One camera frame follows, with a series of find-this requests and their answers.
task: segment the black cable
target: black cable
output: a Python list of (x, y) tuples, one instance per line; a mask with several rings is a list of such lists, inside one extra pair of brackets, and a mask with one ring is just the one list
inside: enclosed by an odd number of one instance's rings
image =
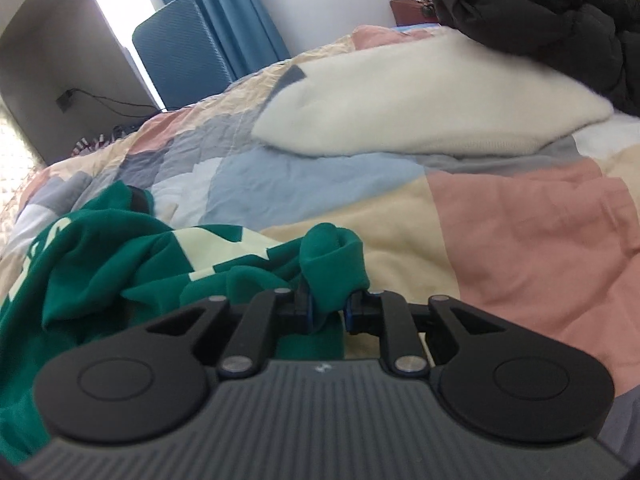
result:
[(135, 106), (135, 107), (148, 107), (148, 108), (153, 108), (156, 113), (160, 113), (162, 112), (162, 110), (158, 110), (157, 107), (153, 106), (153, 105), (139, 105), (139, 104), (135, 104), (135, 103), (127, 103), (124, 101), (118, 101), (117, 99), (111, 99), (110, 97), (104, 97), (104, 96), (99, 96), (99, 95), (94, 95), (91, 92), (87, 92), (86, 90), (82, 90), (81, 88), (71, 88), (69, 90), (66, 91), (66, 94), (69, 95), (69, 97), (71, 97), (73, 94), (75, 94), (76, 92), (80, 92), (81, 94), (85, 94), (93, 99), (95, 99), (96, 101), (98, 101), (102, 106), (104, 106), (105, 108), (107, 108), (107, 110), (110, 110), (111, 112), (113, 112), (114, 114), (120, 115), (121, 117), (129, 117), (129, 118), (133, 118), (133, 119), (146, 119), (149, 118), (155, 114), (147, 114), (147, 115), (130, 115), (130, 114), (123, 114), (122, 112), (117, 111), (115, 108), (110, 107), (107, 103), (105, 103), (104, 100), (107, 101), (111, 101), (114, 103), (118, 103), (121, 105), (127, 105), (127, 106)]
[(155, 108), (156, 110), (158, 110), (158, 107), (155, 106), (155, 105), (137, 105), (135, 103), (127, 103), (126, 101), (118, 101), (117, 99), (112, 99), (111, 97), (107, 97), (107, 96), (104, 96), (104, 95), (92, 94), (91, 92), (87, 92), (86, 90), (82, 90), (81, 88), (71, 88), (68, 91), (71, 92), (71, 93), (80, 92), (82, 94), (88, 95), (89, 97), (93, 97), (94, 99), (104, 99), (105, 101), (111, 101), (112, 103), (117, 103), (119, 105), (138, 106), (138, 107), (145, 107), (145, 108)]

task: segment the chair backrest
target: chair backrest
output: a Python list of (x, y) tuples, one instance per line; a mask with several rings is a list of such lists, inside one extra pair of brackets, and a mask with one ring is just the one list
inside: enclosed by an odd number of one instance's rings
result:
[(164, 105), (182, 108), (232, 81), (194, 0), (174, 0), (140, 23), (133, 45)]

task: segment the green sweatshirt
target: green sweatshirt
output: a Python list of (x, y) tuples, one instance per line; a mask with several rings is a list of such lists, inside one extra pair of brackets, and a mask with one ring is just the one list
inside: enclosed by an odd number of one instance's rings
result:
[(49, 359), (207, 296), (246, 303), (304, 276), (327, 321), (313, 335), (281, 338), (276, 356), (342, 357), (336, 312), (369, 286), (353, 232), (319, 224), (280, 244), (240, 226), (172, 230), (152, 208), (148, 192), (117, 182), (31, 244), (0, 310), (0, 453), (11, 462), (49, 440), (31, 394)]

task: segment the floor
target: floor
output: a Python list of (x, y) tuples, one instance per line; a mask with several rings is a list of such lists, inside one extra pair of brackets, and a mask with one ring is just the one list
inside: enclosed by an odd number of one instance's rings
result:
[(0, 254), (18, 214), (20, 192), (44, 167), (0, 100)]

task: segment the metal screw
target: metal screw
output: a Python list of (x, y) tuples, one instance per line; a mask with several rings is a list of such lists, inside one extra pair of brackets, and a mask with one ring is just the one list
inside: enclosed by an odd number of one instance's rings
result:
[(232, 355), (222, 361), (221, 368), (230, 374), (241, 374), (253, 366), (254, 362), (243, 355)]
[(396, 359), (394, 365), (397, 370), (410, 374), (423, 371), (427, 367), (428, 362), (427, 359), (417, 355), (403, 355)]

